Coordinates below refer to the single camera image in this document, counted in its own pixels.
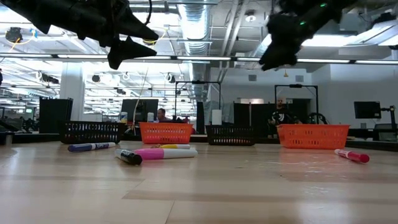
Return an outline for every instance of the person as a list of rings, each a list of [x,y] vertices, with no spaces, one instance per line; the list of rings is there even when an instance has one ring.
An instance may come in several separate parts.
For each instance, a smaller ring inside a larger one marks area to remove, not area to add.
[[[169,119],[166,118],[166,110],[163,108],[157,110],[157,122],[159,121],[168,121]]]
[[[302,124],[298,117],[296,117],[284,106],[284,98],[282,97],[278,97],[276,110],[272,113],[271,118],[268,119],[268,123],[270,131],[268,138],[273,138],[277,134],[276,126],[280,124]]]

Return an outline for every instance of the blue marker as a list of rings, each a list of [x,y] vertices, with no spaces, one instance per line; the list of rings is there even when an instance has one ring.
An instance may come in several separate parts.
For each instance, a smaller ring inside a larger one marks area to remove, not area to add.
[[[70,152],[85,152],[96,149],[107,149],[109,147],[115,147],[115,142],[105,142],[105,143],[88,143],[88,144],[74,144],[68,147]]]

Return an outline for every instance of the wooden table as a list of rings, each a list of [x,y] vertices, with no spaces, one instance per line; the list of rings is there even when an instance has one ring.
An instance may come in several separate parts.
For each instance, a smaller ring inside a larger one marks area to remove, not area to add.
[[[140,167],[114,158],[113,149],[0,148],[1,223],[398,223],[394,152],[367,150],[363,165],[279,145],[193,147],[196,158]]]

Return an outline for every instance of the metal frame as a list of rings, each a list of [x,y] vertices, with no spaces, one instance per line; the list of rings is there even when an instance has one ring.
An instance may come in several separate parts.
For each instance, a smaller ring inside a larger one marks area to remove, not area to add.
[[[319,114],[319,105],[318,105],[318,86],[317,85],[301,85],[301,84],[291,84],[291,85],[275,85],[275,107],[277,101],[277,89],[280,86],[289,87],[289,88],[303,88],[303,87],[312,87],[315,89],[315,103],[317,104],[317,114]]]
[[[179,83],[191,83],[194,85],[205,85],[205,84],[218,84],[218,109],[221,110],[221,82],[205,82],[205,81],[176,81],[175,82],[175,98],[174,98],[174,116],[177,117],[177,87]]]

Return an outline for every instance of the air duct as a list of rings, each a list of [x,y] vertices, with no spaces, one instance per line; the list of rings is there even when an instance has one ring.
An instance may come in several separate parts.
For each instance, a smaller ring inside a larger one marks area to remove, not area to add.
[[[210,7],[199,4],[180,4],[177,6],[181,15],[181,30],[183,38],[192,40],[185,42],[185,50],[189,56],[208,55],[208,43],[195,42],[195,40],[206,40],[209,34]],[[191,80],[206,80],[210,74],[210,65],[205,63],[190,63]],[[198,101],[204,101],[206,93],[202,86],[194,86],[193,94]]]

